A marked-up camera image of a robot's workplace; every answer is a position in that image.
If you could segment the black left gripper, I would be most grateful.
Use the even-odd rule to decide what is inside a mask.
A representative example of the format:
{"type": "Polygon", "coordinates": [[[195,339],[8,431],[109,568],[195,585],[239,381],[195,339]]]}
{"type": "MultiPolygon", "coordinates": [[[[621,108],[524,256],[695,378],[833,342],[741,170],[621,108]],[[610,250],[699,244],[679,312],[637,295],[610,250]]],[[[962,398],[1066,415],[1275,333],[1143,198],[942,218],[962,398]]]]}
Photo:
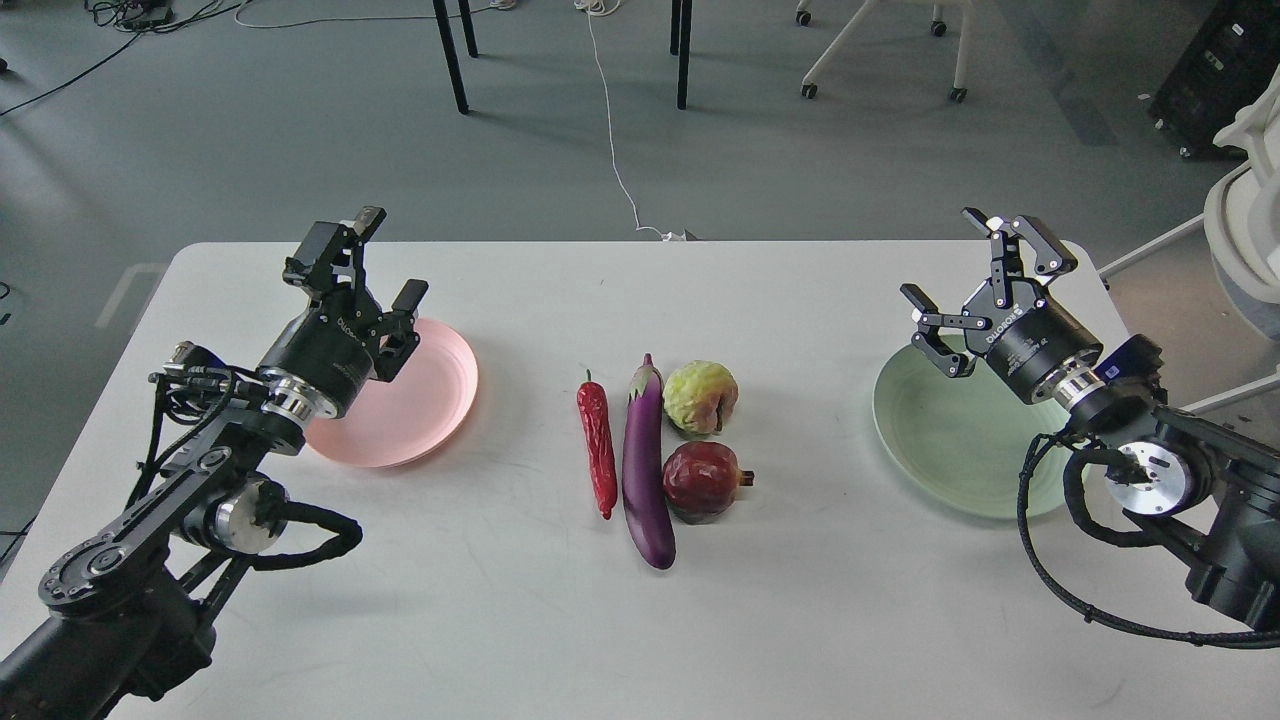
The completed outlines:
{"type": "MultiPolygon", "coordinates": [[[[340,290],[365,291],[364,246],[385,219],[384,208],[364,206],[352,220],[314,223],[285,258],[282,279],[312,301],[340,290]]],[[[307,386],[324,416],[343,418],[370,380],[393,382],[413,355],[417,310],[428,291],[426,281],[406,281],[385,314],[311,307],[285,327],[256,373],[307,386]]]]}

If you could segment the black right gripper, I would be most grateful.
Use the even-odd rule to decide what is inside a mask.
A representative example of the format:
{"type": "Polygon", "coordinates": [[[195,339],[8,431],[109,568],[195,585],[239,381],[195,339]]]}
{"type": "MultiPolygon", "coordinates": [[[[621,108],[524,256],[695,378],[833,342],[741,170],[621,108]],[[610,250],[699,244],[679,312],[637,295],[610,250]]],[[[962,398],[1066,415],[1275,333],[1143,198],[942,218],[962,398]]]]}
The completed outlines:
{"type": "Polygon", "coordinates": [[[1096,363],[1101,341],[1059,304],[1047,290],[1055,278],[1074,272],[1079,261],[1039,218],[989,217],[964,208],[963,217],[989,241],[989,279],[963,305],[966,315],[942,313],[916,284],[900,292],[918,313],[911,345],[947,378],[973,373],[972,355],[955,350],[943,328],[965,331],[966,350],[1024,404],[1044,400],[1044,379],[1062,364],[1096,363]]]}

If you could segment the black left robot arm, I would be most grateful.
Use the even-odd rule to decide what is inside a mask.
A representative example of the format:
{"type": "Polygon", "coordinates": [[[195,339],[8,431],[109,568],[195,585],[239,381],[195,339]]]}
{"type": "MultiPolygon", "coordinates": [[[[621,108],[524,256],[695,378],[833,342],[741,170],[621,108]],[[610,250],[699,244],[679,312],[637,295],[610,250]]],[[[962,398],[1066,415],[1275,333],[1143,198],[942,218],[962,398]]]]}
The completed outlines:
{"type": "Polygon", "coordinates": [[[209,666],[214,623],[251,571],[348,553],[360,524],[293,501],[259,469],[297,455],[319,418],[351,409],[367,380],[390,382],[419,346],[428,282],[389,307],[371,295],[364,250],[385,220],[366,206],[319,222],[282,278],[307,307],[255,369],[180,343],[150,377],[147,457],[122,514],[60,555],[38,594],[49,619],[3,661],[5,719],[104,719],[127,694],[160,700],[209,666]]]}

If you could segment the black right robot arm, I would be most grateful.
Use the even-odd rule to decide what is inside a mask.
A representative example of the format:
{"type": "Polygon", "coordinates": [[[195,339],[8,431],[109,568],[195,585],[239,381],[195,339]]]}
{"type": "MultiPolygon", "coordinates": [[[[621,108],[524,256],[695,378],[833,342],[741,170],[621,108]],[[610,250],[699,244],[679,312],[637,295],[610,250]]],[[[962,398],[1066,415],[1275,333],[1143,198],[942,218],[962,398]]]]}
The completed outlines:
{"type": "Polygon", "coordinates": [[[1018,477],[1018,532],[1039,579],[1083,620],[1116,632],[1197,647],[1277,647],[1277,451],[1172,407],[1158,383],[1161,351],[1135,334],[1108,356],[1050,293],[1076,258],[1042,220],[963,215],[989,241],[989,274],[956,314],[918,286],[913,346],[948,378],[983,363],[1023,404],[1053,401],[1061,430],[1027,448],[1018,477]],[[1039,560],[1027,511],[1029,484],[1052,447],[1069,455],[1062,492],[1075,525],[1117,548],[1161,547],[1188,570],[1190,597],[1244,625],[1243,632],[1172,632],[1087,603],[1039,560]]]}

